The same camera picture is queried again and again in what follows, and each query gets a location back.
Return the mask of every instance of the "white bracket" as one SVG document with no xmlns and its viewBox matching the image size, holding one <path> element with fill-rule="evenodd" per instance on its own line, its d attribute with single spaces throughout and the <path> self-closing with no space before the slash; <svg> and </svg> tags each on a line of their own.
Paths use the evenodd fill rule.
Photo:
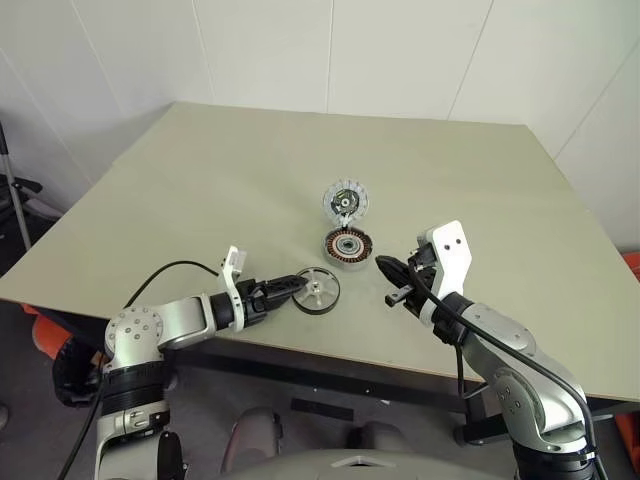
<svg viewBox="0 0 640 480">
<path fill-rule="evenodd" d="M 231 300 L 231 305 L 233 306 L 234 321 L 229 325 L 229 328 L 232 328 L 234 332 L 240 332 L 244 328 L 244 308 L 242 307 L 242 299 L 235 285 L 235 279 L 238 278 L 242 272 L 246 256 L 247 252 L 238 250 L 231 245 L 222 264 L 220 276 L 218 277 L 220 287 L 227 292 Z"/>
<path fill-rule="evenodd" d="M 418 245 L 431 244 L 436 256 L 436 276 L 431 292 L 443 299 L 453 292 L 463 293 L 464 280 L 471 265 L 471 250 L 458 220 L 434 227 L 418 236 Z M 431 325 L 435 303 L 427 300 L 420 310 L 420 321 Z"/>
</svg>

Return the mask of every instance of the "orange object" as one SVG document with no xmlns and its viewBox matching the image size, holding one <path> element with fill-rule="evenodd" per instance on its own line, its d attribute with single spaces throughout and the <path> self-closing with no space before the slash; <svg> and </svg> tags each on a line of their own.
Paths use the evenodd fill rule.
<svg viewBox="0 0 640 480">
<path fill-rule="evenodd" d="M 40 315 L 33 307 L 23 304 L 22 309 L 25 313 L 36 316 L 36 321 L 31 329 L 34 345 L 38 350 L 55 360 L 58 351 L 71 337 L 71 334 L 44 315 Z"/>
<path fill-rule="evenodd" d="M 627 447 L 633 469 L 640 474 L 640 414 L 635 412 L 616 415 L 616 425 L 624 446 Z"/>
<path fill-rule="evenodd" d="M 629 268 L 640 281 L 640 252 L 625 253 L 622 255 Z"/>
<path fill-rule="evenodd" d="M 626 253 L 622 257 L 640 281 L 640 252 Z M 616 415 L 616 425 L 629 453 L 633 469 L 640 474 L 640 413 Z"/>
</svg>

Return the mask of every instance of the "white pulley wheel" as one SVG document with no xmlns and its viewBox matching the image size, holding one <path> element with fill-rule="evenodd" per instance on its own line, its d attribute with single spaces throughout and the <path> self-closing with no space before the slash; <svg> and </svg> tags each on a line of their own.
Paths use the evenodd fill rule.
<svg viewBox="0 0 640 480">
<path fill-rule="evenodd" d="M 329 270 L 321 267 L 305 268 L 297 274 L 306 278 L 305 288 L 293 295 L 296 307 L 309 315 L 331 311 L 340 298 L 340 282 Z"/>
</svg>

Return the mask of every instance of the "white wall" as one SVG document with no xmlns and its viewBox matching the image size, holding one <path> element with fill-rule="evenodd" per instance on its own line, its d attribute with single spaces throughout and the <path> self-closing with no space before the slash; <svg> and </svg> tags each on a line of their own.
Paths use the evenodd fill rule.
<svg viewBox="0 0 640 480">
<path fill-rule="evenodd" d="M 639 0 L 0 0 L 0 119 L 61 208 L 173 100 L 525 123 L 640 248 L 639 23 Z"/>
</svg>

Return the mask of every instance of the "metal hub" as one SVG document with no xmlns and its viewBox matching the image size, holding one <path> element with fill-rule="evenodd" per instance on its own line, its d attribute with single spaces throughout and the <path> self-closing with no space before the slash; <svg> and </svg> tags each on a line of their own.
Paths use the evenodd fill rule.
<svg viewBox="0 0 640 480">
<path fill-rule="evenodd" d="M 340 298 L 340 282 L 329 270 L 310 267 L 297 274 L 308 280 L 305 288 L 293 295 L 295 305 L 310 315 L 329 312 Z"/>
<path fill-rule="evenodd" d="M 336 226 L 346 227 L 367 213 L 369 197 L 361 183 L 340 180 L 325 192 L 322 203 L 331 221 Z"/>
<path fill-rule="evenodd" d="M 355 228 L 334 230 L 325 238 L 325 255 L 334 265 L 357 269 L 371 256 L 373 243 L 363 231 Z"/>
</svg>

